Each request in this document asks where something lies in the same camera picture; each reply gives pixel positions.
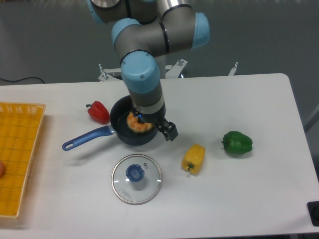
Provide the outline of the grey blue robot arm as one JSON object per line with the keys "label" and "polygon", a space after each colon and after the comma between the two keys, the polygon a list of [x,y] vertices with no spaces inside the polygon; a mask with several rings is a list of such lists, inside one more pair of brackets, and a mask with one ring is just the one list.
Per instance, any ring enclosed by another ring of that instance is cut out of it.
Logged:
{"label": "grey blue robot arm", "polygon": [[165,119],[165,102],[157,57],[193,49],[210,40],[208,18],[187,0],[90,0],[94,18],[113,22],[113,48],[131,96],[133,112],[152,123],[166,140],[177,128]]}

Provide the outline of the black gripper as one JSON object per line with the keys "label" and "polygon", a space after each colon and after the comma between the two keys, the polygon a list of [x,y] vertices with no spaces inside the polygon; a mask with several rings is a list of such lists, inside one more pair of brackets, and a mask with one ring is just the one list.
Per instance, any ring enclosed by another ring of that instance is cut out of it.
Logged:
{"label": "black gripper", "polygon": [[131,108],[132,113],[137,117],[140,124],[152,123],[158,128],[158,131],[164,135],[166,141],[173,141],[178,136],[176,125],[165,119],[166,108],[163,105],[158,111],[151,114],[142,113],[136,107]]}

